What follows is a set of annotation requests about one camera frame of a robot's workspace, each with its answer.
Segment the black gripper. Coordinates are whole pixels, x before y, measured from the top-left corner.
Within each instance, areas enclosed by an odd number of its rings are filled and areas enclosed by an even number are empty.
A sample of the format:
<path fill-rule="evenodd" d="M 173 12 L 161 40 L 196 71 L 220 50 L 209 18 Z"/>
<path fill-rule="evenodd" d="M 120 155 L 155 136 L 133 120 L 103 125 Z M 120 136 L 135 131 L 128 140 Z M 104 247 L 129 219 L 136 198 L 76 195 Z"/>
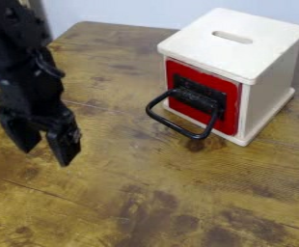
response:
<path fill-rule="evenodd" d="M 41 141 L 40 130 L 61 167 L 81 150 L 75 115 L 61 102 L 64 73 L 47 48 L 9 67 L 0 67 L 0 125 L 23 152 Z"/>

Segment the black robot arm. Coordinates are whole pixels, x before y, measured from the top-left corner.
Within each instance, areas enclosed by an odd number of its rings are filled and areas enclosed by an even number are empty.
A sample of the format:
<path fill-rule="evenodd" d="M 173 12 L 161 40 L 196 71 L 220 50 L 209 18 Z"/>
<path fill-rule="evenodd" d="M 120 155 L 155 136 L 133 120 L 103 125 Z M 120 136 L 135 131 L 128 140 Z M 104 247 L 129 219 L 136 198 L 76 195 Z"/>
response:
<path fill-rule="evenodd" d="M 0 0 L 0 125 L 21 151 L 45 140 L 65 167 L 81 150 L 81 133 L 60 99 L 64 72 L 48 39 L 36 13 L 19 0 Z"/>

